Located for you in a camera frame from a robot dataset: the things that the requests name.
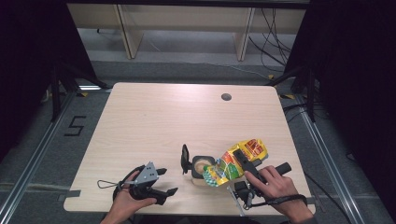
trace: person's left hand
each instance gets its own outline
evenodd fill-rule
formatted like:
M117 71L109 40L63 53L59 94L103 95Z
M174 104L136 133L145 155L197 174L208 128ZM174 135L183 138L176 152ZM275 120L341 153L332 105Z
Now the person's left hand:
M132 181L132 179L138 175L138 171L131 174L126 181ZM122 190L116 196L116 199L111 205L110 211L106 217L102 220L102 224L107 223L121 223L129 217L131 217L137 210L149 205L155 204L157 200L155 198L147 198L143 200L135 200L129 194L129 184L124 184Z

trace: hand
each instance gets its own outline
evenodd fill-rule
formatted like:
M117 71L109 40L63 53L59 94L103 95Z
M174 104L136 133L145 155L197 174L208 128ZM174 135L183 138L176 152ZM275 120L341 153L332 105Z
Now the hand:
M134 176L138 173L138 171L134 172L126 181L132 181ZM156 202L157 200L155 198L147 198L143 200L133 199L129 194L129 184L124 184L122 190L117 194L113 205L111 205L110 211L102 220L101 224L121 223L131 217L140 208L155 204Z
M264 194L264 198L274 199L298 194L293 181L289 177L280 175L274 166L267 166L261 169L259 174L267 180L268 183L266 185L250 172L245 172L245 177L250 184ZM288 201L273 205L273 207L279 213L287 216L291 223L301 223L313 217L311 211L302 200Z

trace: person's right hand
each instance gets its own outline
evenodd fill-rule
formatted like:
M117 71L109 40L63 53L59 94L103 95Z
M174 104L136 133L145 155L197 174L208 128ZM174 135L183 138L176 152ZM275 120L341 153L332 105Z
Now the person's right hand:
M289 177L280 175L274 166L260 169L259 174L267 180L267 184L263 184L250 172L245 172L245 177L250 184L264 194L266 200L298 194L293 181ZM273 205L273 207L287 216L291 223L302 223L313 217L312 212L302 200L288 201Z

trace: floor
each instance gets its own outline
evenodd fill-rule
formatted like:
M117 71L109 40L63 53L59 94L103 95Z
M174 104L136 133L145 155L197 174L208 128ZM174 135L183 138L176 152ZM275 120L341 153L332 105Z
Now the floor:
M270 74L281 74L282 70L280 63L275 62L267 55L262 55L251 42L247 46L245 60L238 62L233 46L233 36L227 33L147 31L136 57L129 60L126 58L119 31L100 30L99 33L93 29L79 29L78 31L93 64L98 62L123 63L138 66L144 63L157 63L167 64L168 69L180 70L183 69L182 64L185 64L188 66L207 66L210 69L213 67L230 69L230 71L238 71L259 78L268 78ZM278 36L279 40L289 48L292 48L294 37L295 35ZM262 34L251 35L251 38L258 46L262 46L264 43ZM265 50L283 62L278 48L267 45ZM266 67L280 70L280 72L269 70ZM280 94L288 93L289 86L290 81L279 85ZM78 114L83 108L89 106L103 107L107 97L108 94L91 94L85 100L82 97L77 97L71 103L73 111L67 113ZM296 101L282 99L281 103L283 106L287 106L295 104ZM51 112L50 107L50 104L42 105L37 111L36 119L31 124L31 129L26 131L21 144L18 148L11 150L7 158L1 163L0 202L5 201L13 184L23 173L32 156L32 151L41 144L38 136L45 135L47 128L50 126L48 121ZM351 223L393 223L359 165L353 161L353 158L346 156L347 148L328 119L329 115L320 107L316 107L316 109L318 119L315 127L319 129L320 136L325 140L326 148L329 149L336 168L342 171L341 184L346 185L352 199L359 208L358 215L361 215L362 221L358 218L358 221L352 220ZM73 180L73 174L78 168L77 165L70 165L71 161L75 158L80 160L83 157L84 149L89 143L101 111L89 113L92 120L88 123L91 126L87 125L84 129L90 130L90 132L87 132L86 135L83 134L77 142L70 143L70 141L61 140L58 142L57 136L50 139L51 149L47 151L45 158L40 161L41 163L38 163L38 168L32 171L36 174L30 180L29 188L26 189L24 196L16 202L18 206L15 211L12 211L14 215L9 223L98 223L100 221L103 214L69 214L62 207L63 197ZM299 111L297 108L297 110L291 110L286 116L303 168L314 177L314 180L320 182L321 187L329 193L329 195L326 195L313 181L307 179L312 194L317 199L316 216L319 223L347 223L335 203L329 199L329 196L331 196L343 207L343 196L339 194L338 188L334 185L334 183L337 183L337 179L334 180L332 174L329 173L323 162L323 154L319 152L318 143L312 140L309 125L306 125L309 121L304 118L304 111ZM67 130L68 124L69 122L63 122L60 130ZM58 130L56 134L63 135L64 133ZM67 153L64 151L68 146L67 144L70 144L70 147L74 146L72 144L77 144L79 148L73 150L73 153ZM284 220L282 217L255 217L253 219L260 221L260 223L279 223Z

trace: desk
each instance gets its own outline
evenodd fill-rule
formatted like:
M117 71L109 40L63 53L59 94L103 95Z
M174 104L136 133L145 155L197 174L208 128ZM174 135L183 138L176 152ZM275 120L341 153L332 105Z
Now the desk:
M232 96L230 101L221 98ZM297 190L310 197L288 124L273 87L118 83L111 92L67 198L70 212L107 212L111 189L99 189L97 180L122 180L131 170L153 161L166 168L155 189L178 187L164 205L139 210L139 214L239 216L226 186L198 187L191 173L182 174L183 144L190 157L219 158L241 140L260 138L269 158L260 167L287 161L287 173ZM309 205L315 212L315 206ZM279 215L270 206L245 211L247 216Z

